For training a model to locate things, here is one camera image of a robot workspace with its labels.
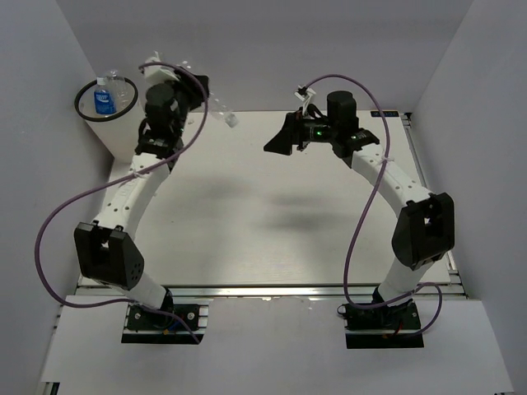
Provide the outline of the blue label Pocari Sweat bottle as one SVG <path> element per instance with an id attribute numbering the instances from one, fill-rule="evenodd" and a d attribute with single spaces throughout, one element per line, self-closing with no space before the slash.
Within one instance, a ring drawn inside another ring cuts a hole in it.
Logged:
<path id="1" fill-rule="evenodd" d="M 98 115 L 113 115 L 116 107 L 106 79 L 96 78 L 96 87 L 93 92 L 94 108 Z"/>

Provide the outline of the clear bottle with blue-white cap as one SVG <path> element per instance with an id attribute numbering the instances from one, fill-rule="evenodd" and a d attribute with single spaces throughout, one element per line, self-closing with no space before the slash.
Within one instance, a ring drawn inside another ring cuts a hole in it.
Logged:
<path id="1" fill-rule="evenodd" d="M 125 108 L 128 105 L 129 98 L 128 86 L 124 77 L 119 74 L 118 70 L 112 69 L 105 74 L 105 78 L 115 104 L 121 109 Z"/>

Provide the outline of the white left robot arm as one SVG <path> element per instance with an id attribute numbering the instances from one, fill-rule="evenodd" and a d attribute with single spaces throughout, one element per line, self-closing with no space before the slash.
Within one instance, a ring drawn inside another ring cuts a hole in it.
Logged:
<path id="1" fill-rule="evenodd" d="M 74 230 L 82 275 L 140 304 L 155 328 L 172 323 L 174 303 L 170 291 L 146 274 L 135 234 L 155 192 L 175 167 L 173 155 L 184 146 L 184 123 L 209 95 L 208 83 L 208 76 L 193 74 L 147 90 L 128 180 L 91 222 L 81 222 Z"/>

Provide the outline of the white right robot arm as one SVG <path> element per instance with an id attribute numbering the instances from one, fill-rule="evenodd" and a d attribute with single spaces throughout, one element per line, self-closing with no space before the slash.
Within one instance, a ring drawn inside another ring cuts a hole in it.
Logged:
<path id="1" fill-rule="evenodd" d="M 328 143 L 333 153 L 373 187 L 391 207 L 397 223 L 391 239 L 394 262 L 375 289 L 373 321 L 391 328 L 402 317 L 401 304 L 418 290 L 426 271 L 455 245 L 455 208 L 448 193 L 419 185 L 389 157 L 389 145 L 359 124 L 357 102 L 349 91 L 327 95 L 327 111 L 312 102 L 315 93 L 301 88 L 301 107 L 285 117 L 281 130 L 264 151 L 289 156 L 311 143 Z"/>

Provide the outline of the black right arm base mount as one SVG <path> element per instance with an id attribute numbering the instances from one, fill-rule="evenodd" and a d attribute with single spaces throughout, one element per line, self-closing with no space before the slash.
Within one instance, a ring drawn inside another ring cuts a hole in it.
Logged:
<path id="1" fill-rule="evenodd" d="M 423 348 L 421 320 L 415 302 L 410 299 L 394 307 L 357 309 L 341 304 L 337 315 L 345 321 L 348 350 Z"/>

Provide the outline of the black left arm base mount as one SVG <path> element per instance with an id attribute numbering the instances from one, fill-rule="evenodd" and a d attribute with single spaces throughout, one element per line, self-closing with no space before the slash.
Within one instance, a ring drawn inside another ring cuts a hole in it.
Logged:
<path id="1" fill-rule="evenodd" d="M 123 344 L 191 345 L 203 339 L 208 325 L 208 305 L 204 303 L 175 303 L 174 315 L 178 316 L 194 334 L 176 318 L 147 312 L 138 305 L 127 309 L 122 331 Z"/>

